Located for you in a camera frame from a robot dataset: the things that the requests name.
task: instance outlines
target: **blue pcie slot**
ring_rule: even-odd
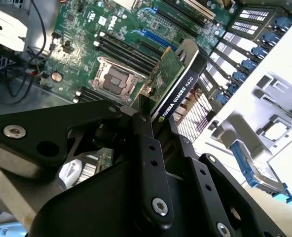
[[[176,50],[177,50],[177,47],[175,47],[175,46],[173,46],[172,44],[170,44],[169,42],[167,42],[167,41],[161,39],[160,37],[154,35],[152,32],[149,32],[149,31],[146,30],[146,29],[143,29],[143,30],[142,30],[142,33],[143,33],[145,36],[147,36],[149,39],[151,39],[151,40],[157,42],[158,44],[160,44],[161,46],[163,46],[163,47],[165,47],[165,48],[167,48],[167,47],[171,47],[171,49],[172,49],[173,51],[176,51]]]

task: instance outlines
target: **green circuit board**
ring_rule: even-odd
[[[128,10],[122,6],[124,2],[129,4],[131,1],[135,1],[134,8]],[[151,58],[159,59],[160,56],[143,46],[142,42],[160,53],[163,53],[166,47],[143,35],[143,29],[174,47],[178,47],[183,39],[193,39],[210,54],[234,17],[217,1],[215,3],[217,7],[211,10],[216,14],[214,21],[204,19],[200,13],[182,1],[179,4],[179,7],[190,15],[204,19],[206,24],[200,27],[161,0],[68,0],[60,8],[54,31],[60,38],[54,42],[55,49],[44,67],[44,74],[49,76],[43,77],[40,85],[70,100],[75,97],[75,92],[81,86],[93,89],[92,81],[101,67],[98,58],[108,57],[95,47],[101,32],[122,40]],[[155,7],[177,19],[198,36],[188,34],[183,28],[155,13],[153,10]],[[51,75],[54,72],[59,73],[60,78],[54,77],[55,80],[53,80]],[[94,89],[121,104],[131,105],[144,83],[147,82],[147,77],[136,77],[134,80],[129,96],[125,99],[103,88]]]

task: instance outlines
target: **ventilation grille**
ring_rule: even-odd
[[[248,40],[255,40],[264,27],[258,23],[235,20],[228,31]]]
[[[243,7],[237,14],[236,19],[266,25],[272,21],[276,13],[277,9],[275,8]]]
[[[205,95],[202,94],[179,124],[179,133],[194,142],[209,123],[207,114],[211,110],[210,103]]]

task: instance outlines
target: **label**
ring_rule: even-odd
[[[107,19],[105,17],[103,17],[103,16],[100,16],[98,24],[100,24],[102,26],[105,26],[106,22],[107,22]]]
[[[161,73],[159,73],[157,75],[157,80],[156,80],[156,84],[157,84],[158,89],[161,87],[162,83],[164,83],[164,82],[162,81]]]
[[[186,97],[186,95],[190,92],[194,84],[197,82],[199,75],[189,70],[184,78],[180,81],[178,86],[171,93],[167,101],[159,110],[159,119],[158,122],[162,122],[165,119],[170,118],[170,116],[174,113],[177,107],[181,104],[182,100]]]
[[[115,23],[116,23],[116,20],[117,20],[117,17],[116,16],[112,16],[112,19],[111,19],[111,22],[109,24],[109,27],[108,27],[108,31],[112,31],[114,26],[115,26]]]

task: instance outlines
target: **white plastic part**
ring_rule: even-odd
[[[75,159],[67,164],[64,164],[61,171],[59,172],[59,177],[63,180],[66,188],[69,189],[73,184],[76,183],[80,177],[82,171],[82,163],[80,160]]]
[[[0,10],[0,44],[22,52],[27,31],[28,27],[21,21]]]

